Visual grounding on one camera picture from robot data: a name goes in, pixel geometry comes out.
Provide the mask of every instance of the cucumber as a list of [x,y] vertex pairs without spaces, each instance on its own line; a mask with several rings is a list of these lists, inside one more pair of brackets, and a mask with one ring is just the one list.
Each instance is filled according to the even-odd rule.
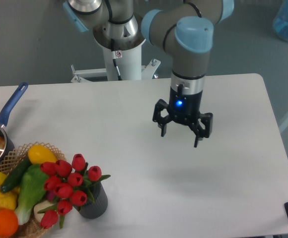
[[26,170],[31,166],[31,162],[28,157],[18,163],[16,167],[9,173],[7,178],[0,186],[0,192],[5,193],[12,191],[15,187],[20,184],[21,178],[23,177]]

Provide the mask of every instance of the white vegetable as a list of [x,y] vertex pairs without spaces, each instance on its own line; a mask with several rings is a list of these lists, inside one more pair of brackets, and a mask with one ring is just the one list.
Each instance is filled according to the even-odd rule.
[[51,203],[50,201],[44,200],[41,203],[38,203],[34,206],[34,215],[39,223],[41,222],[41,219],[43,219],[44,213],[38,213],[38,212],[52,205],[53,203]]

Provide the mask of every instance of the saucepan handle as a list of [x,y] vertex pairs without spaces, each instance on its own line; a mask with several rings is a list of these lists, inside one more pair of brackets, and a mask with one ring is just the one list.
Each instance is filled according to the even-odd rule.
[[10,97],[8,102],[5,104],[3,109],[0,112],[0,125],[7,126],[9,114],[11,110],[14,108],[18,100],[21,98],[21,96],[24,94],[26,89],[28,88],[28,84],[23,82],[21,83],[16,91],[13,93],[13,95]]

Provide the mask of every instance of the orange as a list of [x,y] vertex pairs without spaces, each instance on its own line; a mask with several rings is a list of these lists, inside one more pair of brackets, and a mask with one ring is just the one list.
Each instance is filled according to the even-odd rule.
[[18,229],[18,218],[14,211],[9,209],[0,210],[0,238],[10,237]]

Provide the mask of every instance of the blue led light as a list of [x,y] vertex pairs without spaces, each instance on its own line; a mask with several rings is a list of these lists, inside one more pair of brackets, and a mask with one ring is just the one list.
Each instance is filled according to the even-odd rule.
[[183,101],[178,100],[178,101],[176,102],[176,106],[177,106],[177,107],[181,107],[182,105],[183,105]]

